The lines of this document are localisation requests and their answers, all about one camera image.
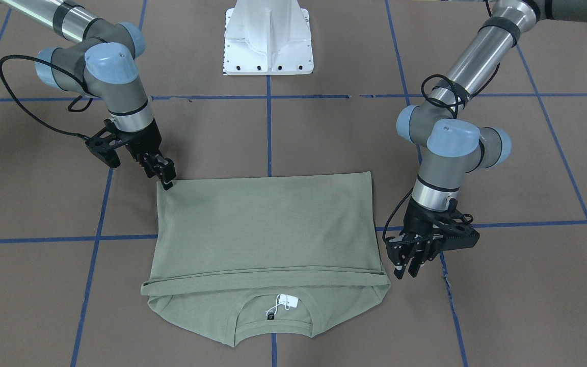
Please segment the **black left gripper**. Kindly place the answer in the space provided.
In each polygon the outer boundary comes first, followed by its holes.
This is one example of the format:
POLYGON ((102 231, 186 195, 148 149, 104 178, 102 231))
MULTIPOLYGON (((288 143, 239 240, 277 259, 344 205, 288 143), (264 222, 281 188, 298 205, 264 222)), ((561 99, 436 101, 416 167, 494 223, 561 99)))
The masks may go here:
POLYGON ((456 211, 457 201, 448 200, 446 211, 432 211, 410 200, 403 220, 403 230, 398 237, 385 238, 389 260, 394 263, 394 276, 401 280, 408 268, 412 277, 417 277, 422 265, 433 261, 442 251, 440 240, 443 227, 440 219, 456 211))

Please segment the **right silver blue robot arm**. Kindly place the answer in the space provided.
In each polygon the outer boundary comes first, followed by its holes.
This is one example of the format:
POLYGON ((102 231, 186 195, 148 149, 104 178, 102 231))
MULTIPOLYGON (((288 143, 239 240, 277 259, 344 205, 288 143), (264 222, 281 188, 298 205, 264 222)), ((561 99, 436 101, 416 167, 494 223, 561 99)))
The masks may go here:
POLYGON ((116 150, 124 147, 164 190, 176 178, 173 161, 160 151, 162 137, 140 79, 136 59, 145 39, 132 23, 110 23, 73 1, 4 1, 70 40, 70 48, 46 48, 32 58, 39 79, 78 98, 101 98, 110 115, 92 136, 70 133, 108 167, 119 167, 116 150))

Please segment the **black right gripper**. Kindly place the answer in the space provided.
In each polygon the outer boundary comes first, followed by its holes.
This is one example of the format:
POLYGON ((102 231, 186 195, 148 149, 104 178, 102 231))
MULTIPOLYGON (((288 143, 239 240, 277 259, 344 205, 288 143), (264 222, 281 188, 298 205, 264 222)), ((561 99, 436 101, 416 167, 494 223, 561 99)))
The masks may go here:
POLYGON ((151 123, 137 132, 121 130, 122 140, 133 160, 140 161, 148 178, 158 177, 163 190, 173 187, 176 171, 173 161, 160 151, 162 137, 155 118, 151 123))

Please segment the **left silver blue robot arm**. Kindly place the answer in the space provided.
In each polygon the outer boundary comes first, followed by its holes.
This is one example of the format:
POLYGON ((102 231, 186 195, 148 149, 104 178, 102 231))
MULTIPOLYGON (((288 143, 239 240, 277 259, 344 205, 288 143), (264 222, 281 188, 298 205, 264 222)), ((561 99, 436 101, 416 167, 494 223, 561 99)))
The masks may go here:
POLYGON ((444 251, 472 248, 479 232, 472 216, 457 209, 468 172, 501 164, 512 142, 500 128, 477 127, 458 115, 495 76, 498 65, 520 37, 542 20, 587 22, 587 1, 495 1, 491 16, 463 54, 429 91, 424 102, 401 111, 396 130, 426 149, 414 187, 403 198, 408 206, 397 237, 383 237, 394 276, 417 276, 422 265, 444 251))

